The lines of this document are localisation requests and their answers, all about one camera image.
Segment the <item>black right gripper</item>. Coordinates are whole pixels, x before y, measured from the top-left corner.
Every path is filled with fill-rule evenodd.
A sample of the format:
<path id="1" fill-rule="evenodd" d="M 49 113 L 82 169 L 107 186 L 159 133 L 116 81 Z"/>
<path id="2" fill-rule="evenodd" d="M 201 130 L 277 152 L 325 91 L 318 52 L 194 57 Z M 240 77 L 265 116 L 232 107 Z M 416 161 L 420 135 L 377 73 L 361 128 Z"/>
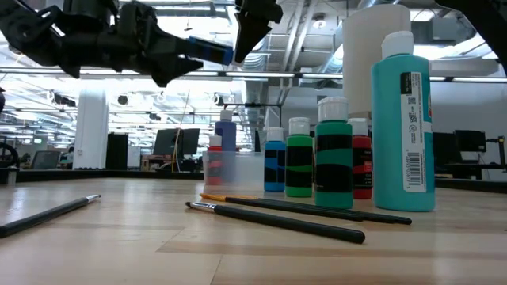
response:
<path id="1" fill-rule="evenodd" d="M 279 24 L 282 7 L 276 0 L 235 0 L 238 13 L 238 35 L 234 50 L 234 62 L 243 63 L 247 55 L 271 31 L 269 22 Z"/>

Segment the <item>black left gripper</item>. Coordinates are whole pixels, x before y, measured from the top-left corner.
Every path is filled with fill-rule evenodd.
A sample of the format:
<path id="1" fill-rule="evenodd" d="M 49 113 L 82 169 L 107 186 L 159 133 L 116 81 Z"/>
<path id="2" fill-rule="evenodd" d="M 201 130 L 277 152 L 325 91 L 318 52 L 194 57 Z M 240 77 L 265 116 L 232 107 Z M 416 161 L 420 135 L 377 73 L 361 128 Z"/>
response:
<path id="1" fill-rule="evenodd" d="M 74 78 L 83 67 L 150 75 L 159 87 L 203 67 L 201 61 L 170 56 L 155 62 L 147 57 L 146 35 L 157 23 L 156 9 L 130 1 L 57 1 L 51 6 L 54 65 Z M 189 42 L 157 27 L 156 55 L 187 55 Z"/>

